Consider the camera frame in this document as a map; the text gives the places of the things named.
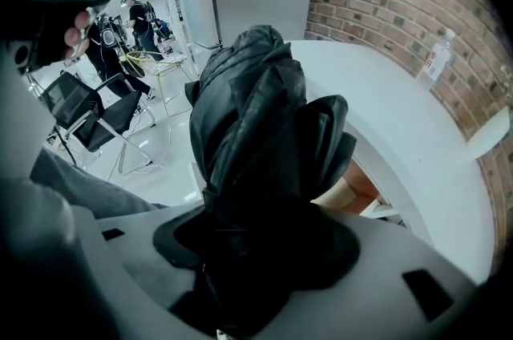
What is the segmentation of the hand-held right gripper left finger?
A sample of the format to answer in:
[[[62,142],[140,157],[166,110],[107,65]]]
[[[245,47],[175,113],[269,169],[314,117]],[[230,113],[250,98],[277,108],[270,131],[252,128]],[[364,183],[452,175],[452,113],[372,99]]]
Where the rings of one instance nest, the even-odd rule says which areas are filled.
[[[168,310],[192,289],[194,273],[173,267],[152,242],[159,226],[194,208],[182,204],[102,220],[85,208],[74,208],[82,250],[122,339],[207,337]]]

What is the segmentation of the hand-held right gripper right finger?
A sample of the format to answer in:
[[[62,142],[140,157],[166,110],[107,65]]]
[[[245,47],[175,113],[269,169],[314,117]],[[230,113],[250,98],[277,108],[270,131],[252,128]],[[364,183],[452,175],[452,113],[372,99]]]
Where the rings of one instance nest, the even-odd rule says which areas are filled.
[[[330,289],[291,295],[259,339],[447,339],[475,283],[404,228],[330,216],[358,238],[353,268]]]

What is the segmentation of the person's left hand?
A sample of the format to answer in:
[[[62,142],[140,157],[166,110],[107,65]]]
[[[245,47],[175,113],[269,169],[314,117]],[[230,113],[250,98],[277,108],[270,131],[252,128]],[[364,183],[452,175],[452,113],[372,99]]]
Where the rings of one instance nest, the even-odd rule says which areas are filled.
[[[67,46],[65,59],[75,59],[85,54],[90,45],[87,32],[91,23],[91,14],[88,10],[83,10],[76,15],[74,25],[64,34],[64,42]]]

